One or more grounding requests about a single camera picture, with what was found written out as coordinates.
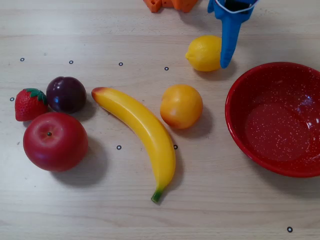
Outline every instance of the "strawberry leaves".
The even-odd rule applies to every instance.
[[[38,101],[43,101],[44,105],[48,105],[47,97],[43,91],[36,89],[36,88],[27,88],[25,91],[27,93],[31,93],[30,98],[37,97]]]

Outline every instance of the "lemon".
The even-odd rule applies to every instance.
[[[213,35],[200,36],[190,43],[185,57],[194,69],[198,71],[210,72],[217,70],[220,68],[221,44],[221,37]]]

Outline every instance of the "table surface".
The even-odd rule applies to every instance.
[[[206,74],[184,55],[194,38],[221,35],[207,0],[190,13],[156,14],[142,0],[0,2],[1,240],[319,239],[320,178],[284,177],[252,163],[224,117],[231,85],[250,68],[290,61],[320,69],[319,0],[262,0],[242,26],[230,66]],[[89,151],[74,169],[50,173],[26,157],[28,123],[15,120],[10,98],[27,87],[46,91],[58,76],[73,76],[87,90],[74,116]],[[156,205],[144,146],[90,92],[112,86],[160,118],[162,94],[174,84],[195,87],[204,111],[195,127],[169,129],[177,169]]]

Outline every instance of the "banana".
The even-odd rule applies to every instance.
[[[176,154],[168,131],[144,105],[121,91],[97,87],[91,95],[102,108],[123,121],[141,139],[156,181],[151,200],[157,203],[176,169]]]

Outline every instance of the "speckled red bowl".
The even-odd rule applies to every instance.
[[[227,127],[239,148],[275,173],[320,175],[320,72],[291,62],[247,71],[225,103]]]

